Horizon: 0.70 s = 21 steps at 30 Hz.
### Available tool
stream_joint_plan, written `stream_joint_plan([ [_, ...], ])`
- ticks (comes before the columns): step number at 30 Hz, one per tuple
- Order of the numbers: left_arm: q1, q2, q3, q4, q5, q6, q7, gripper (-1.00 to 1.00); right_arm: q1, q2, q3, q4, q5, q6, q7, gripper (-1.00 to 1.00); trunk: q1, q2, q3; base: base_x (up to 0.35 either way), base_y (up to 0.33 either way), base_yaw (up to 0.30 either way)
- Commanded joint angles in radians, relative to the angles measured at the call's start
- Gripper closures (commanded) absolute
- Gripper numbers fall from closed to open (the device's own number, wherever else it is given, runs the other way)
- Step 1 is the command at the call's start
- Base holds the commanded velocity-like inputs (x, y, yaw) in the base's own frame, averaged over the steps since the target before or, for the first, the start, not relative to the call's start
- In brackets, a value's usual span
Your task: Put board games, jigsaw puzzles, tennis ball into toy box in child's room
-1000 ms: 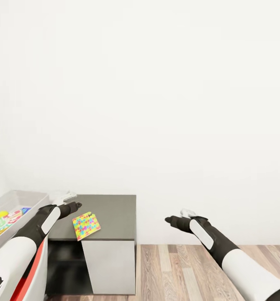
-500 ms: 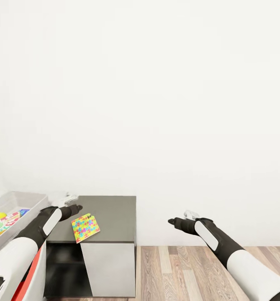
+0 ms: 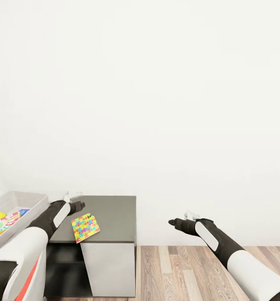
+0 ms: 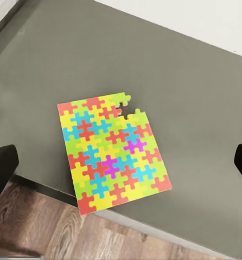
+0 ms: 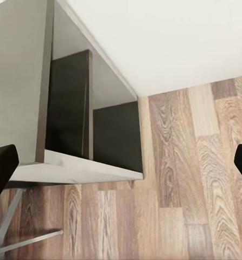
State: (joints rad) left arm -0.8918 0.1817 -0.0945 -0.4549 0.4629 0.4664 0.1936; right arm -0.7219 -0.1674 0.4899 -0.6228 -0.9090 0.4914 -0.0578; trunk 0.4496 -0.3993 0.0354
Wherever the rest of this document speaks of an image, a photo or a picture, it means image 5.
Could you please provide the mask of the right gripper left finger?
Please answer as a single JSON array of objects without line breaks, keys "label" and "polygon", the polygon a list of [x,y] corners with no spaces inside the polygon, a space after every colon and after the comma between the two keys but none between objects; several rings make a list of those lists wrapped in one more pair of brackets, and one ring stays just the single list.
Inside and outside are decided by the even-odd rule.
[{"label": "right gripper left finger", "polygon": [[19,165],[19,158],[14,144],[0,147],[0,195]]}]

